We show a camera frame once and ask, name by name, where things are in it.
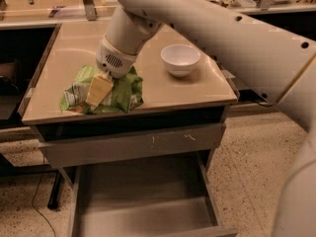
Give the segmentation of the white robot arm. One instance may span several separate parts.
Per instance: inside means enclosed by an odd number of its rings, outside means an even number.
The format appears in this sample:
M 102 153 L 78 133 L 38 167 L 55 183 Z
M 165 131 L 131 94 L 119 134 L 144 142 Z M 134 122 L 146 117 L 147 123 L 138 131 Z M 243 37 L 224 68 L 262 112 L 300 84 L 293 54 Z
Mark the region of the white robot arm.
M 205 0 L 118 0 L 96 51 L 99 68 L 125 75 L 167 25 L 308 135 L 282 188 L 272 237 L 316 237 L 316 42 Z

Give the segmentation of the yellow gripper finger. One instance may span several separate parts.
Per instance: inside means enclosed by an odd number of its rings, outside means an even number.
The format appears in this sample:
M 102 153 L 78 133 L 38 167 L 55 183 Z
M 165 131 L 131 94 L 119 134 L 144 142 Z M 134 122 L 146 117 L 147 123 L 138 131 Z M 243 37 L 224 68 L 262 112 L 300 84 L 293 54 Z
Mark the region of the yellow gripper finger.
M 109 72 L 100 72 L 94 75 L 86 98 L 86 103 L 97 107 L 111 92 L 114 87 Z

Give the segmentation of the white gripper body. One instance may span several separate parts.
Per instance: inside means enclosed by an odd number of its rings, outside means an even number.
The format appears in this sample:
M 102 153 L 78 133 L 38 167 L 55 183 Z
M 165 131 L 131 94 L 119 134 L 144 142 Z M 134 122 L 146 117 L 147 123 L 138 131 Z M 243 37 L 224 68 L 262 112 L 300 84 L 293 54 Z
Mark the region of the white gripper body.
M 138 50 L 134 44 L 128 44 L 124 41 L 112 43 L 106 36 L 100 40 L 96 50 L 97 66 L 110 72 L 115 78 L 126 75 L 138 55 Z

